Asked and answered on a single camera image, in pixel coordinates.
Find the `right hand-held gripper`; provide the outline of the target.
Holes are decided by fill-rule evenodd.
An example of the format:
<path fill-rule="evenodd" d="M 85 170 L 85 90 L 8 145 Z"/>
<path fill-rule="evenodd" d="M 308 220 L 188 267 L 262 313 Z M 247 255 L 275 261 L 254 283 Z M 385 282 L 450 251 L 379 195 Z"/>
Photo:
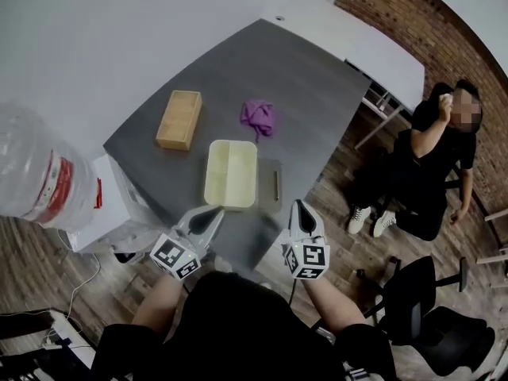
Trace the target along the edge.
<path fill-rule="evenodd" d="M 281 234 L 283 258 L 294 279 L 314 280 L 329 269 L 330 246 L 321 216 L 308 203 L 296 199 L 288 229 Z"/>

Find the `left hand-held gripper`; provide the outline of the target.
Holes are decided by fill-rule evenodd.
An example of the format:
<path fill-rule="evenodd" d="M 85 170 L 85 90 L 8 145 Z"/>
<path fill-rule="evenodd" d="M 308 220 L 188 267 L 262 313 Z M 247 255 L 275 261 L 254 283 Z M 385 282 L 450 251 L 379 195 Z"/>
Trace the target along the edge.
<path fill-rule="evenodd" d="M 178 281 L 197 271 L 221 228 L 222 206 L 200 206 L 186 212 L 167 233 L 162 233 L 150 258 Z"/>

